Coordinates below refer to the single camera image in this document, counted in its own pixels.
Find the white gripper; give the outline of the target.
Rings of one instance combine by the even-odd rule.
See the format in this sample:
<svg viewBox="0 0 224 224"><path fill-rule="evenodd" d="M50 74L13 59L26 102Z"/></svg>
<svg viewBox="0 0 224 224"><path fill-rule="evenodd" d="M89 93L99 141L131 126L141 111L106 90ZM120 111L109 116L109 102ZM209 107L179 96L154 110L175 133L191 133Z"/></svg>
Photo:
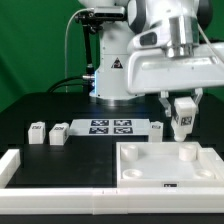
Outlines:
<svg viewBox="0 0 224 224"><path fill-rule="evenodd" d="M168 92L193 89L192 108L197 110L203 87L224 86L223 42L201 44L190 57L168 58L160 47L142 46L136 35L127 51L126 90L131 94L160 92L159 101L167 117L172 116Z"/></svg>

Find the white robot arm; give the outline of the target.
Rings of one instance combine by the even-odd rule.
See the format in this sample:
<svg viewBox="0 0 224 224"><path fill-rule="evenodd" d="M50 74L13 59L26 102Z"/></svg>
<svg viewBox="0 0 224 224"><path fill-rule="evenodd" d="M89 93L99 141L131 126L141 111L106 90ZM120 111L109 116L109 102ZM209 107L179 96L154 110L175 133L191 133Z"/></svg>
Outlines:
<svg viewBox="0 0 224 224"><path fill-rule="evenodd" d="M108 104L159 94L167 114L196 109L203 89L224 85L224 43L204 30L212 0L78 0L83 25L100 36L92 99Z"/></svg>

